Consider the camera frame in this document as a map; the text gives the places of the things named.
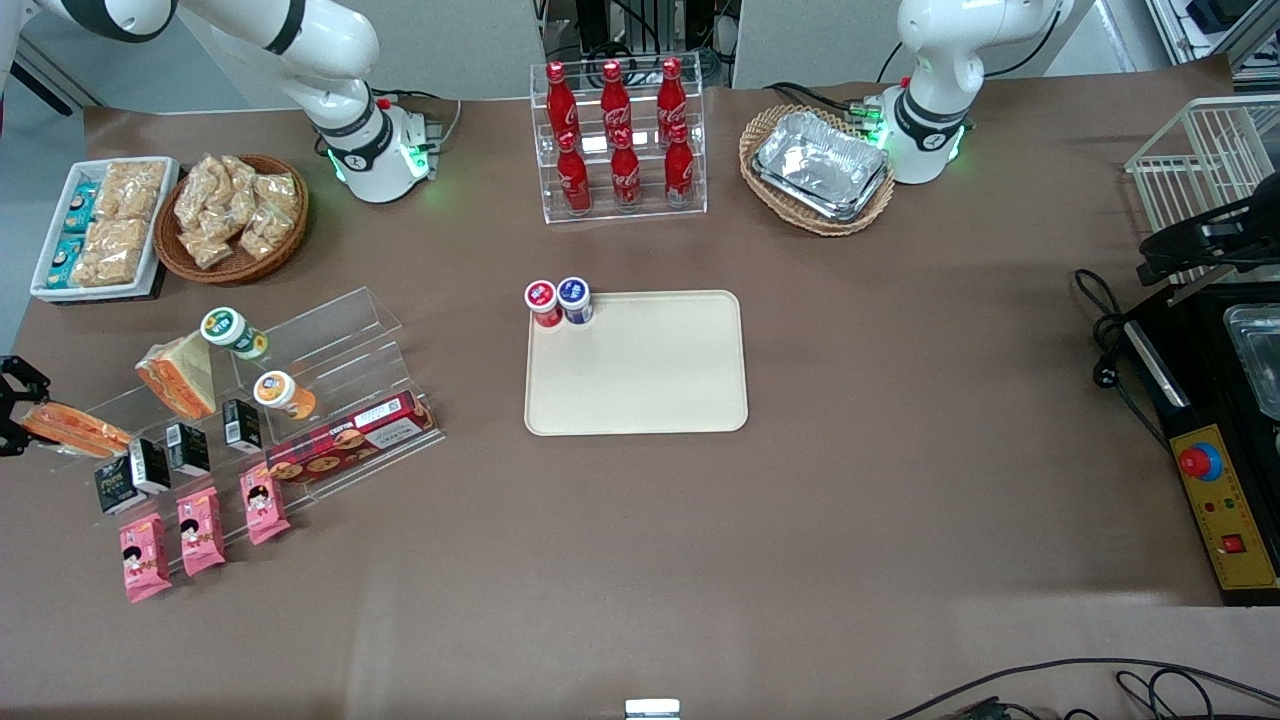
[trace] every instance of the yellow control panel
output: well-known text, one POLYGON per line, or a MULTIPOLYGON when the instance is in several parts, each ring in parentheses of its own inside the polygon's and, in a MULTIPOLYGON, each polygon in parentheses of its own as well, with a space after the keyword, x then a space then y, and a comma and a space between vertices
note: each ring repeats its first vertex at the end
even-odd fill
POLYGON ((1222 589, 1277 587, 1276 571, 1217 425, 1169 441, 1222 589))

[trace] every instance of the brown table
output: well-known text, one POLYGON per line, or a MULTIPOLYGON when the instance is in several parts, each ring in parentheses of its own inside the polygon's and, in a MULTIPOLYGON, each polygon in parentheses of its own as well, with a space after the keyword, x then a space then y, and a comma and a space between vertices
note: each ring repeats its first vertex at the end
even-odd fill
MULTIPOLYGON (((215 304, 270 325, 367 284, 449 437, 138 606, 114 539, 86 529, 91 491, 50 482, 38 452, 5 462, 6 716, 603 719, 675 696, 690 719, 879 717, 1070 655, 1275 688, 1280 610, 1217 606, 1167 457, 1089 380, 1068 290, 1087 265, 1138 296, 1120 165, 1185 100, 1226 92, 1220 63, 992 82, 946 174, 847 240, 781 223, 739 177, 769 92, 710 95, 708 215, 564 228, 543 224, 520 101, 468 104, 440 179, 389 206, 338 186, 300 113, 91 113, 95 156, 294 163, 312 229, 253 286, 32 304, 18 351, 59 397, 133 387, 132 363, 215 304), (531 436, 518 293, 571 273, 735 292, 748 425, 531 436)), ((1129 712, 1102 669, 988 689, 1129 712)))

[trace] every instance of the wicker basket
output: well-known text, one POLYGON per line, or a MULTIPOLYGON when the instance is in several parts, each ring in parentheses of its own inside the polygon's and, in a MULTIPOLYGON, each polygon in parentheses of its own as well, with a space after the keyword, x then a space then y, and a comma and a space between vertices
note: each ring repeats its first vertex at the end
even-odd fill
POLYGON ((751 172, 751 156, 755 155, 755 151, 759 150, 760 146, 764 145, 764 141, 768 140, 769 135, 773 133, 773 128, 777 127, 778 120, 782 119, 783 115, 799 113, 801 110, 809 110, 817 114, 837 129, 850 135, 854 133, 852 126, 826 110, 805 108, 803 105, 778 105, 777 108, 771 108, 748 123, 746 129, 742 131, 742 137, 737 141, 737 158, 739 167, 742 170, 742 178, 746 179, 746 184, 751 187, 755 195, 758 195, 760 200, 769 206, 769 209, 792 225, 826 237, 854 234, 855 232, 872 224, 872 220, 874 220, 881 211, 884 210, 884 206, 888 205, 890 197, 893 196, 892 170, 890 170, 888 177, 884 178, 883 183, 881 183, 879 190, 876 191, 876 195, 872 196, 870 201, 867 202, 867 206, 863 208, 863 211, 852 223, 835 223, 823 218, 813 208, 809 208, 808 205, 764 182, 759 176, 751 172))
POLYGON ((268 275, 283 265, 302 245, 302 236, 307 232, 307 184, 302 176, 288 163, 269 158, 266 155, 241 155, 246 165, 253 168, 259 174, 283 176, 288 173, 293 177, 293 184, 298 188, 298 218, 293 231, 284 237, 284 242, 265 258, 253 258, 239 246, 239 233, 230 238, 234 252, 225 260, 218 263, 207 270, 201 270, 196 261, 187 254, 187 249, 178 241, 182 227, 178 225, 178 217, 173 214, 173 205, 177 202, 182 188, 187 184, 183 178, 174 186, 173 192, 165 199, 156 218, 155 247, 156 255, 169 272, 191 282, 209 284, 248 283, 268 275))

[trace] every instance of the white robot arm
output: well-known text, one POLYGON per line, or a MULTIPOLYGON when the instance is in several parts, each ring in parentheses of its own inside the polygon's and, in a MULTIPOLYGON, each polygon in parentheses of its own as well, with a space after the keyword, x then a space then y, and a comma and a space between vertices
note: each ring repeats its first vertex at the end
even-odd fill
MULTIPOLYGON (((15 41, 29 17, 10 19, 13 4, 35 4, 105 37, 145 42, 168 26, 178 0, 0 0, 5 70, 12 60, 3 54, 5 38, 15 41)), ((183 0, 183 8, 212 26, 223 50, 274 78, 302 106, 357 197, 389 202, 426 179, 422 115, 375 99, 362 79, 379 51, 365 15, 333 0, 183 0)))
POLYGON ((893 179, 929 182, 942 173, 986 68, 978 50, 1034 37, 1074 0, 902 0, 897 32, 915 53, 909 85, 882 96, 884 150, 893 179))

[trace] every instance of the coca-cola bottle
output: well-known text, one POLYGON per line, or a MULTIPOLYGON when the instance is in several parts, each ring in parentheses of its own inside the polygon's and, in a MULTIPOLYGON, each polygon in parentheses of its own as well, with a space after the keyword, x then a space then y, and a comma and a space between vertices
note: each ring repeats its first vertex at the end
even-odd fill
POLYGON ((667 204, 687 208, 694 195, 694 151, 689 149, 689 126, 671 126, 667 147, 667 204))
POLYGON ((685 86, 680 85, 680 58, 662 61, 662 87, 658 90, 658 145, 666 147, 672 126, 685 123, 685 86))
POLYGON ((631 97, 622 87, 622 64, 617 60, 604 61, 604 91, 600 94, 600 114, 604 115, 604 137, 609 147, 617 150, 616 141, 626 129, 627 146, 631 146, 631 97))
POLYGON ((609 167, 613 170, 613 202, 620 213, 635 213, 640 206, 640 159, 631 149, 631 128, 614 131, 613 158, 609 167))
POLYGON ((573 137, 562 135, 556 141, 559 143, 561 156, 556 161, 556 170, 561 176, 561 190, 564 191, 564 202, 568 204, 568 214, 581 217, 591 211, 591 190, 586 184, 586 163, 577 154, 573 137))
POLYGON ((573 143, 581 137, 577 127, 577 100, 573 91, 564 85, 564 63, 553 60, 547 63, 547 79, 550 82, 547 90, 547 117, 552 122, 552 133, 559 143, 561 136, 568 136, 573 143))

